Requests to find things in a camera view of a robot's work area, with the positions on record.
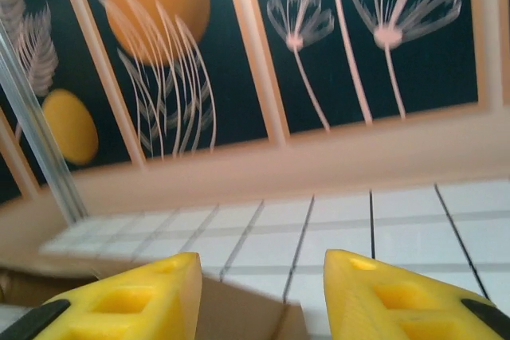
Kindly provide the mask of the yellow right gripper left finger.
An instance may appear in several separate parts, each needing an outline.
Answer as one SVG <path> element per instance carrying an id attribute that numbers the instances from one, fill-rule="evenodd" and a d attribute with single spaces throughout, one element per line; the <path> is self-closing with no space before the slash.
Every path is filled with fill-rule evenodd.
<path id="1" fill-rule="evenodd" d="M 1 264 L 1 301 L 28 308 L 3 339 L 193 339 L 202 268 L 183 252 L 131 269 Z"/>

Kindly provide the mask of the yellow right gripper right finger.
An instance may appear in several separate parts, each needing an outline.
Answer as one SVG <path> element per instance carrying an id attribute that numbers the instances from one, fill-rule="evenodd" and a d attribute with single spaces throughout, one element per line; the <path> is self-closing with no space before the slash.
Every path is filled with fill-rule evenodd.
<path id="1" fill-rule="evenodd" d="M 325 252 L 324 297 L 334 339 L 509 337 L 509 317 L 483 296 L 345 250 Z"/>

